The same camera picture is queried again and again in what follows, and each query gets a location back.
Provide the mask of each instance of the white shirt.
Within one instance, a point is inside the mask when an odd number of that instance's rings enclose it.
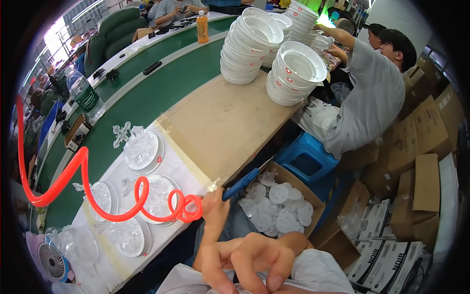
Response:
[[[233,280],[234,271],[225,271]],[[266,284],[267,272],[258,273]],[[328,252],[306,249],[294,261],[292,279],[285,285],[291,285],[309,291],[340,292],[355,294],[351,283],[343,273],[333,256]],[[240,293],[251,293],[239,283],[235,284]],[[156,294],[216,294],[204,282],[201,272],[184,264],[176,265],[168,274]]]
[[[398,67],[357,38],[346,69],[357,84],[341,104],[323,141],[325,150],[335,158],[380,136],[405,101],[405,82]]]

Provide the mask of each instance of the finger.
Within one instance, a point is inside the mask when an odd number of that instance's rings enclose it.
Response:
[[[261,234],[250,233],[243,238],[243,242],[230,257],[240,284],[254,294],[268,293],[268,289],[256,274],[254,264],[255,257],[265,252],[268,239],[264,239]]]
[[[201,250],[203,256],[202,274],[204,281],[221,294],[238,293],[232,281],[223,271],[231,253],[239,246],[243,238],[236,238],[227,242],[217,242],[204,246]]]
[[[222,200],[222,194],[224,193],[224,188],[218,187],[217,190],[214,193],[214,196],[216,199]]]
[[[266,278],[266,286],[269,291],[275,292],[284,284],[294,267],[294,261],[294,251],[287,247],[281,247],[279,256],[271,266]]]

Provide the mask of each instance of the product box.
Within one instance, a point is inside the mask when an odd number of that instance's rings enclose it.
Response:
[[[421,242],[391,242],[388,252],[385,253],[385,245],[380,253],[387,254],[386,261],[380,268],[372,269],[375,278],[371,290],[377,293],[399,294],[416,260],[421,256]]]
[[[304,199],[310,202],[313,206],[313,215],[312,215],[312,222],[308,227],[305,227],[304,229],[304,235],[306,237],[310,236],[312,233],[313,229],[315,228],[316,224],[318,223],[318,220],[321,217],[321,214],[323,213],[325,209],[325,204],[318,199],[318,197],[307,187],[305,186],[302,181],[300,181],[296,176],[291,174],[287,169],[283,168],[282,166],[278,165],[274,161],[271,161],[266,165],[266,167],[261,170],[261,173],[265,171],[273,172],[276,170],[277,175],[274,177],[274,180],[276,183],[284,183],[288,182],[292,185],[292,187],[298,189],[300,192],[302,192],[302,195],[304,196]]]
[[[360,180],[372,194],[386,199],[394,195],[399,179],[399,175],[391,174],[388,169],[392,152],[393,129],[387,129],[382,139],[384,143],[379,147],[377,161],[364,168]]]
[[[440,182],[437,154],[416,157],[416,169],[400,177],[390,226],[398,241],[422,241],[434,249],[439,229]]]
[[[346,276],[348,279],[358,285],[368,289],[375,278],[372,270],[374,267],[380,268],[385,258],[380,256],[382,249],[387,244],[384,240],[371,240],[362,251],[360,259],[357,261],[352,271]]]
[[[389,212],[390,199],[382,200],[380,204],[375,204],[366,213],[364,225],[358,239],[360,241],[370,241],[370,238],[393,237],[390,228],[392,215]]]
[[[452,85],[442,92],[436,99],[436,105],[446,125],[447,134],[449,135],[452,152],[457,150],[457,138],[459,133],[459,124],[464,119],[462,104]]]
[[[413,116],[420,154],[437,153],[441,160],[452,152],[446,125],[432,96],[413,110]]]
[[[418,135],[415,118],[411,113],[393,126],[392,149],[390,152],[389,172],[395,177],[411,169],[419,155]]]
[[[375,142],[364,145],[356,150],[351,150],[341,155],[341,160],[336,166],[339,173],[358,169],[377,161],[379,146]]]
[[[65,147],[73,152],[76,152],[82,144],[83,139],[86,137],[91,129],[91,124],[84,114],[81,114],[73,123],[67,135],[65,135]]]
[[[343,270],[353,264],[360,257],[360,253],[341,229],[337,217],[347,217],[353,210],[357,210],[355,205],[360,207],[361,214],[365,213],[369,197],[369,191],[364,184],[354,180],[337,200],[325,222],[308,238],[315,249],[329,252]]]
[[[442,91],[449,85],[449,80],[444,76],[433,60],[421,54],[416,64],[424,72],[426,79],[429,81],[430,91],[433,98],[437,98]]]

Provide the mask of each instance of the gray t-shirt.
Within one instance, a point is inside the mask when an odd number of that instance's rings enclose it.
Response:
[[[155,14],[155,19],[165,16],[169,13],[171,13],[175,7],[181,6],[182,9],[186,5],[194,5],[197,7],[204,7],[204,4],[201,2],[201,0],[183,0],[183,1],[177,1],[177,0],[163,0],[160,2],[160,5],[158,6],[157,14]],[[170,18],[168,21],[164,22],[161,24],[161,26],[169,25],[171,23],[177,22],[183,18],[185,18],[183,13],[178,13],[177,15],[173,16]]]
[[[405,82],[398,67],[356,39],[346,68],[357,80],[332,121],[325,150],[342,154],[379,137],[397,117],[405,101]]]

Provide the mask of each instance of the black hair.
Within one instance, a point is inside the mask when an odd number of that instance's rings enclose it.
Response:
[[[367,29],[374,34],[374,36],[376,37],[379,37],[380,36],[380,33],[383,31],[383,30],[386,30],[387,28],[384,27],[383,25],[381,24],[369,24],[367,25]]]
[[[401,71],[406,72],[416,63],[416,49],[411,43],[410,39],[398,30],[385,29],[379,35],[383,44],[390,44],[393,46],[393,51],[400,51],[403,53],[403,62],[401,64]]]

